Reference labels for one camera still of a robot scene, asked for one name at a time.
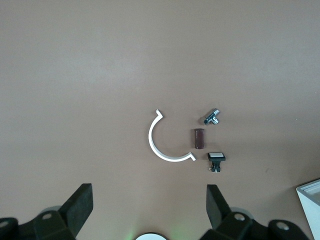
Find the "white container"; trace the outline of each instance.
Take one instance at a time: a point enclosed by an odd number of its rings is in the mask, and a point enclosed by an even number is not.
[[[313,237],[320,240],[320,179],[296,188]]]

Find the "white c-shaped bracket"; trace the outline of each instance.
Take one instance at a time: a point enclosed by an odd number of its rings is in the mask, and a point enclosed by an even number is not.
[[[184,160],[187,160],[188,158],[191,158],[193,161],[196,160],[195,156],[189,152],[187,153],[186,155],[184,156],[181,156],[181,157],[173,157],[173,156],[167,156],[165,154],[163,154],[162,152],[160,152],[157,147],[155,146],[154,144],[154,141],[152,139],[152,130],[154,129],[155,125],[164,117],[161,112],[159,111],[159,109],[155,110],[155,112],[158,114],[158,116],[153,120],[151,126],[150,126],[150,130],[149,130],[149,135],[148,135],[148,138],[149,138],[149,144],[150,144],[150,147],[152,149],[152,151],[161,159],[163,160],[166,160],[168,162],[181,162],[181,161],[184,161]]]

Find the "brown cylinder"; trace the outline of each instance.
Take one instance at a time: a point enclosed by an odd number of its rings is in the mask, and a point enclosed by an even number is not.
[[[195,149],[205,148],[204,133],[205,133],[205,130],[203,128],[196,128],[194,130],[194,148]]]

